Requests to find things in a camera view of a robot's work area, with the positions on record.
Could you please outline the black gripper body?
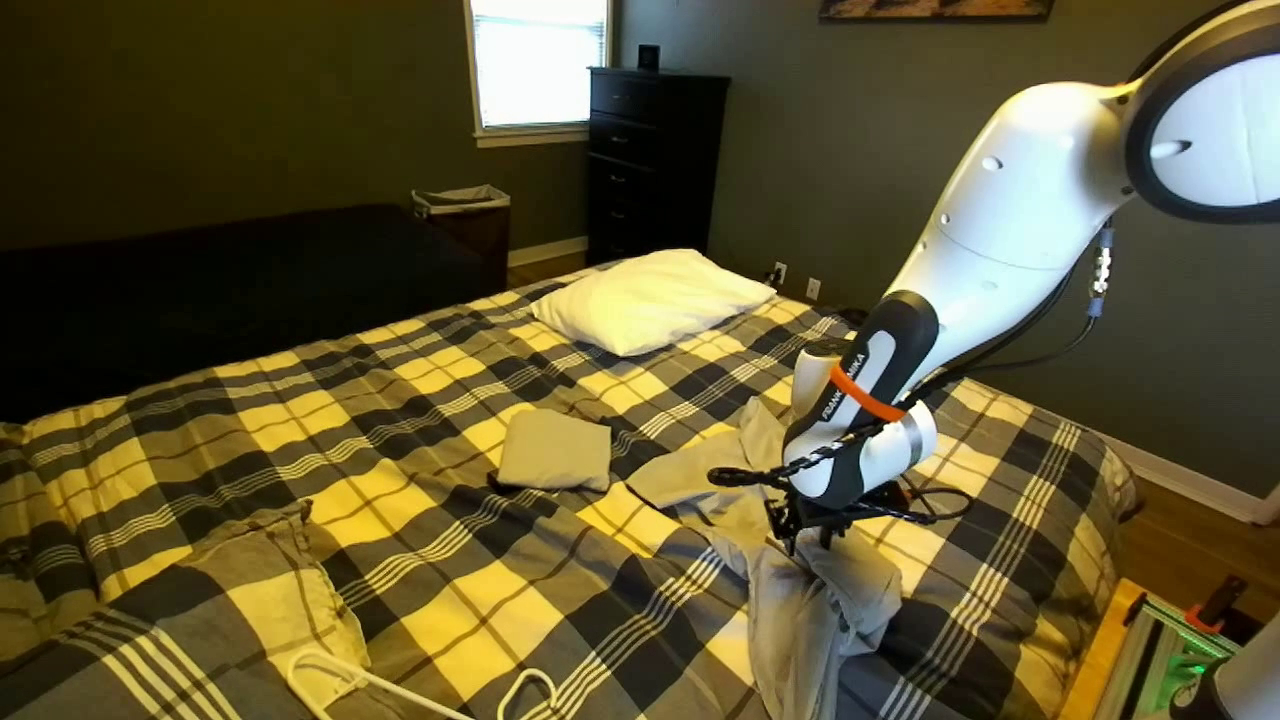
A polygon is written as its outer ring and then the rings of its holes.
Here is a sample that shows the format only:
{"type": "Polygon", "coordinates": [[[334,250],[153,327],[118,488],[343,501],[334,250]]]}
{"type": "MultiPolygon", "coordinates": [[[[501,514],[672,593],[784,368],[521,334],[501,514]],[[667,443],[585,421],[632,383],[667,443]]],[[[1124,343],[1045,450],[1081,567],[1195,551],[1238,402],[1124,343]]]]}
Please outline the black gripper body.
{"type": "Polygon", "coordinates": [[[852,462],[821,464],[821,475],[829,481],[821,495],[804,495],[801,475],[804,468],[773,468],[773,474],[712,468],[708,474],[718,488],[748,488],[748,484],[781,488],[781,501],[764,505],[768,530],[775,536],[801,536],[804,530],[818,530],[821,536],[843,536],[857,520],[900,518],[908,507],[908,488],[900,481],[867,484],[852,462]]]}

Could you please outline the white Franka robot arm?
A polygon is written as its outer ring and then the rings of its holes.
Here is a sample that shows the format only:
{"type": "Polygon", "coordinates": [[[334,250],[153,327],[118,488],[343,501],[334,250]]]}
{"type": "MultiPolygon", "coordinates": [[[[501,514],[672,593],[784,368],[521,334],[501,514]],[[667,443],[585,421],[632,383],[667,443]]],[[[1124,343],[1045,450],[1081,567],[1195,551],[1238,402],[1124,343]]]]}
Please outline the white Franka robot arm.
{"type": "Polygon", "coordinates": [[[775,542],[903,518],[938,452],[934,395],[1014,342],[1113,217],[1280,220],[1280,0],[1238,0],[1124,83],[1008,95],[947,177],[852,342],[796,361],[801,410],[757,475],[775,542]]]}

